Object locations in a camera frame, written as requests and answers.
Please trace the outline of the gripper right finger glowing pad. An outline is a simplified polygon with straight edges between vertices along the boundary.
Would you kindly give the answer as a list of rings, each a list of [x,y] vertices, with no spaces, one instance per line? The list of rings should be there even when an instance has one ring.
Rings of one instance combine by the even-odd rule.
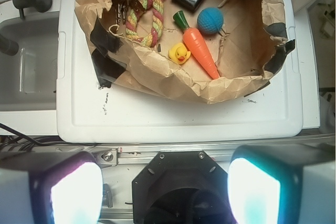
[[[239,146],[227,191],[238,223],[335,223],[335,146]]]

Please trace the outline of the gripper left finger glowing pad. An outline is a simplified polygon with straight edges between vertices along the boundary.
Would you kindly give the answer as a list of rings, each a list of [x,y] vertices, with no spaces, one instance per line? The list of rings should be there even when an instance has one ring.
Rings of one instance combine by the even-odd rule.
[[[98,223],[102,199],[89,152],[1,153],[1,223]]]

